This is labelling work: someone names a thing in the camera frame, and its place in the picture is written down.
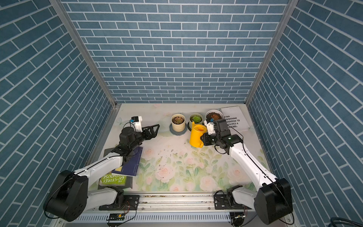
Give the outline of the yellow plastic watering can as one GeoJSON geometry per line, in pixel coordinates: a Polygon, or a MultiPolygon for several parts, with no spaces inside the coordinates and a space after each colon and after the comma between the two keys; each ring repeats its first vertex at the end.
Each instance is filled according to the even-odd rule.
{"type": "Polygon", "coordinates": [[[195,148],[202,148],[204,146],[204,143],[200,137],[207,131],[208,130],[207,130],[206,126],[201,125],[201,124],[195,124],[195,122],[192,122],[190,145],[195,148]]]}

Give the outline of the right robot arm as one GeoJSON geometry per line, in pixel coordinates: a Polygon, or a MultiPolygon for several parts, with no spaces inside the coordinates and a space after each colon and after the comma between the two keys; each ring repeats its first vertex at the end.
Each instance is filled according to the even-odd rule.
{"type": "Polygon", "coordinates": [[[215,195],[216,208],[228,205],[231,209],[252,209],[260,220],[269,225],[293,213],[291,186],[284,178],[277,178],[267,170],[247,149],[243,138],[231,134],[226,120],[204,123],[207,132],[200,139],[205,146],[219,146],[224,149],[245,171],[256,191],[243,186],[234,186],[222,196],[219,202],[215,195]]]}

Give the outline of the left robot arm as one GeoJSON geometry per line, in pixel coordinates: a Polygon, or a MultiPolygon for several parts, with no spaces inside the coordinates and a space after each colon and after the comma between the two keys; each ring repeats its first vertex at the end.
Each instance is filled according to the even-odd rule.
{"type": "Polygon", "coordinates": [[[102,207],[103,210],[118,210],[127,206],[122,189],[105,187],[90,191],[90,186],[112,170],[122,166],[131,152],[139,148],[144,141],[155,138],[159,124],[140,127],[132,123],[122,129],[119,144],[101,160],[75,171],[64,170],[58,174],[44,201],[46,217],[54,215],[68,222],[77,219],[83,211],[102,207]]]}

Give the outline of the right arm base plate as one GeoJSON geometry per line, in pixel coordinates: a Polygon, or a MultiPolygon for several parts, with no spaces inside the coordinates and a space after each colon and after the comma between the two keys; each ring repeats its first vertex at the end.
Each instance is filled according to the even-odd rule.
{"type": "Polygon", "coordinates": [[[214,206],[216,210],[250,210],[250,207],[236,203],[232,196],[225,194],[214,195],[214,206]]]}

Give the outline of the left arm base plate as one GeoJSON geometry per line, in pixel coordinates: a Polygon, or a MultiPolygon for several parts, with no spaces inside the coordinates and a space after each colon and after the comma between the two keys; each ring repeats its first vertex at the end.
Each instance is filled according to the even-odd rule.
{"type": "Polygon", "coordinates": [[[139,195],[117,195],[112,204],[99,207],[100,211],[136,211],[139,205],[139,195]]]}

